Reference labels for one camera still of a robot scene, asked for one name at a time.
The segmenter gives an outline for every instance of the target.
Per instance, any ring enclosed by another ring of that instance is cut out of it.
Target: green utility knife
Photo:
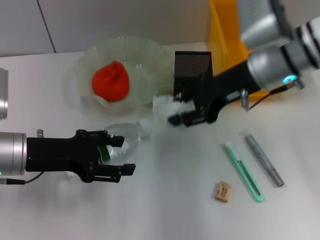
[[[265,196],[257,185],[255,179],[252,177],[247,165],[240,157],[236,146],[231,141],[227,141],[224,144],[224,147],[255,200],[259,203],[263,202],[265,200]]]

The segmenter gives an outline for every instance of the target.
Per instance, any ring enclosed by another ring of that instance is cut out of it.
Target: metal cylinder
[[[277,0],[237,0],[241,40],[249,49],[281,47],[290,42],[291,26]]]
[[[269,160],[265,152],[262,150],[259,143],[255,140],[254,136],[248,135],[244,137],[244,140],[252,150],[256,159],[261,163],[264,170],[270,175],[274,183],[278,187],[283,186],[285,184],[284,181],[281,179],[277,170],[275,169],[275,167],[273,166],[273,164],[271,163],[271,161]]]
[[[0,68],[0,120],[7,119],[9,72]]]
[[[270,91],[320,68],[320,17],[292,32],[293,40],[282,47],[253,51],[248,68],[260,88]]]
[[[27,161],[25,133],[0,132],[1,176],[23,175]]]

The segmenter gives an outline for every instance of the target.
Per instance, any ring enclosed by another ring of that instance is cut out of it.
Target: red fruit
[[[122,100],[129,92],[129,75],[121,62],[112,63],[100,68],[92,78],[92,89],[95,95],[108,102]]]

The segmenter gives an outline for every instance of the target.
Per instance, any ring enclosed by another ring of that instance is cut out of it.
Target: pen
[[[244,140],[254,153],[256,159],[261,163],[263,166],[264,170],[269,174],[269,176],[272,178],[274,183],[278,186],[281,187],[285,183],[281,179],[280,175],[278,174],[277,170],[273,166],[273,164],[270,162],[269,158],[267,155],[264,153],[258,142],[255,140],[254,136],[248,135],[244,137]]]

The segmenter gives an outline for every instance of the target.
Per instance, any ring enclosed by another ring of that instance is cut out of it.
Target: clear plastic bowl
[[[129,93],[117,102],[94,94],[92,77],[97,70],[121,62],[129,75]],[[152,101],[158,89],[174,82],[174,56],[163,46],[140,36],[111,37],[94,44],[76,62],[79,94],[96,98],[105,108],[136,107]]]

